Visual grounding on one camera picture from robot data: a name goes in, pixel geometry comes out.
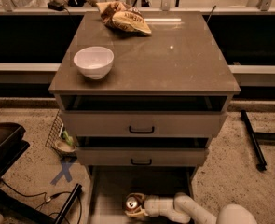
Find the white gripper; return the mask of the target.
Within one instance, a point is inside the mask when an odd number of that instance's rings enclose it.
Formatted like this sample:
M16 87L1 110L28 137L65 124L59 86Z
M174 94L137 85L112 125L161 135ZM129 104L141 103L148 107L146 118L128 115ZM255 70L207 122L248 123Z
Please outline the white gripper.
M130 193L126 199L134 198L138 202L143 202L144 200L144 210L133 212L126 211L125 214L131 218L143 218L143 217L159 217L163 216L166 218L173 217L173 199L167 197L159 197L156 195L149 195L146 197L145 194L135 192Z

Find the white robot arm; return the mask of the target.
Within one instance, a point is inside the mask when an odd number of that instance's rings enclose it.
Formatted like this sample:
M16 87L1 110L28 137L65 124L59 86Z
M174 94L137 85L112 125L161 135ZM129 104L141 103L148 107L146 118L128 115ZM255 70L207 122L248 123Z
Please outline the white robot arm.
M131 193L126 198L125 213L135 218L163 216L179 224L188 224L191 219L197 224L257 224L254 216L240 205L228 204L215 216L183 192L173 198Z

